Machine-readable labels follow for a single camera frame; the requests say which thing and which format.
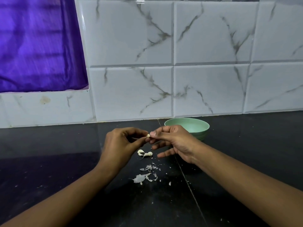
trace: green bowl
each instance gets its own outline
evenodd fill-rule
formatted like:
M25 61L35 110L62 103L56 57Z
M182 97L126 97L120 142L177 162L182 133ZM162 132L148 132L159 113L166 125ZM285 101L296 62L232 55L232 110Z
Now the green bowl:
M194 137L203 141L207 136L209 124L203 120L192 118L174 118L164 123L165 126L181 125Z

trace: kitchen counter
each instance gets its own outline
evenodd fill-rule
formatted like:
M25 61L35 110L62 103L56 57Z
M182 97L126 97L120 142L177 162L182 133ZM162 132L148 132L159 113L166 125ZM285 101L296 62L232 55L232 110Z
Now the kitchen counter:
M303 190L303 111L201 117L205 143ZM97 164L116 127L152 131L165 119L0 129L0 224L66 187ZM142 149L150 150L150 145ZM157 181L130 178L156 164ZM70 223L88 226L267 226L220 185L178 156L141 160L119 175Z

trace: wall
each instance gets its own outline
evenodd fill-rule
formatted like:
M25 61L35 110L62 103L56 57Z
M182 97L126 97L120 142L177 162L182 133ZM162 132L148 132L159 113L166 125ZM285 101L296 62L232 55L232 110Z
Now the wall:
M303 6L76 0L90 89L0 94L0 127L303 108Z

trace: person's left hand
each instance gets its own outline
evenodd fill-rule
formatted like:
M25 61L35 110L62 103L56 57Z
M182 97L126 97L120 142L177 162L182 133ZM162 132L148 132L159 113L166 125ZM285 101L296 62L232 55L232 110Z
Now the person's left hand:
M117 174L127 164L132 154L147 143L147 134L147 131L134 127L116 128L108 132L97 167L106 167Z

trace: brown stain on tile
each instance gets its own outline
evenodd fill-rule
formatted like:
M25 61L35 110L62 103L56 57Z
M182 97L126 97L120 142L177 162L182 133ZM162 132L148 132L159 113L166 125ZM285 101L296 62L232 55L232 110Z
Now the brown stain on tile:
M51 102L51 99L48 98L47 96L42 96L41 99L40 99L41 104L46 104L46 103L49 103L49 102Z

